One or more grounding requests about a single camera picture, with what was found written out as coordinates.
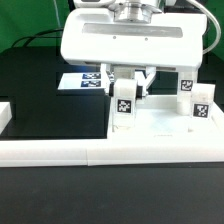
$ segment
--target white tray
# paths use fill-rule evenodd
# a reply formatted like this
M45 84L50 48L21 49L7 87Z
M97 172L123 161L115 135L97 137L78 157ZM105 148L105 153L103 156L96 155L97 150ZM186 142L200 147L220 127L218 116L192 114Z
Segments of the white tray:
M193 132L175 107L176 96L148 96L137 102L135 129L113 133L109 122L107 139L0 141L0 166L224 162L224 114L218 106L209 125Z

